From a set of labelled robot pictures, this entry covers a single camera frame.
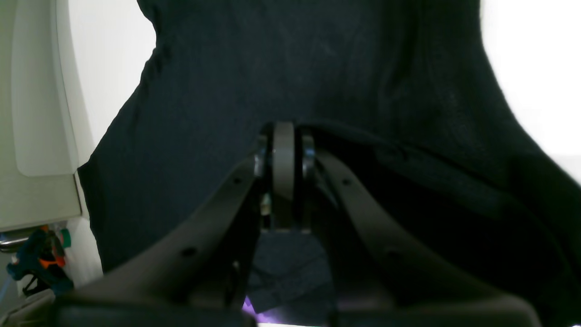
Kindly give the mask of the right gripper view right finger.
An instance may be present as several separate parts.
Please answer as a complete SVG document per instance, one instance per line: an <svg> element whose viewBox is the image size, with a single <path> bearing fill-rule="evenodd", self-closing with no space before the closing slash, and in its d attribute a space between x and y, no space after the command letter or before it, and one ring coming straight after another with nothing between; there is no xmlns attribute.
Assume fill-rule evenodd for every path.
<svg viewBox="0 0 581 327"><path fill-rule="evenodd" d="M335 284L327 327L539 327L535 309L447 262L409 234L361 180L300 132L301 224Z"/></svg>

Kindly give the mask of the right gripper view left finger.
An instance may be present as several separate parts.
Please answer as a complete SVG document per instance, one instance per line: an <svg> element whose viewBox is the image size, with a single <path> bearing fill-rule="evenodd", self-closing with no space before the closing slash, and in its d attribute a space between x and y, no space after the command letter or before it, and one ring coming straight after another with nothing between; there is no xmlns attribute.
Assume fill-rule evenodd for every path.
<svg viewBox="0 0 581 327"><path fill-rule="evenodd" d="M52 327L255 327L243 310L256 242L272 230L272 132L180 226L99 281L60 296Z"/></svg>

